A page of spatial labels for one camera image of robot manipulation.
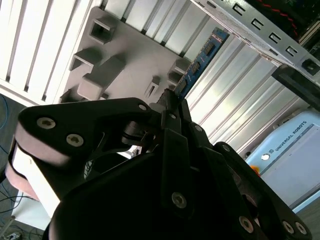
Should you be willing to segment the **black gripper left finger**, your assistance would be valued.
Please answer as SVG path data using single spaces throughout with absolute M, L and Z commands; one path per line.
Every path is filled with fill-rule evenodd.
M 10 182 L 31 187 L 49 216 L 71 191 L 142 153 L 147 134 L 138 123 L 181 121 L 167 89 L 154 107 L 141 99 L 83 101 L 24 109 L 18 116 Z

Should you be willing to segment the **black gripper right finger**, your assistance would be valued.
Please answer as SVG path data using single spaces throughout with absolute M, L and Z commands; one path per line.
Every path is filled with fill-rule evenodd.
M 303 221 L 228 144 L 209 142 L 180 94 L 173 93 L 171 105 L 179 112 L 195 169 L 196 221 L 188 239 L 312 239 Z

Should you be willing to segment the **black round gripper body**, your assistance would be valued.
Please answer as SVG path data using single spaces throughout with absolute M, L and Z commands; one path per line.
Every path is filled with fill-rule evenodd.
M 63 198 L 45 240 L 189 240 L 196 222 L 195 168 L 182 122 L 137 124 L 151 147 Z

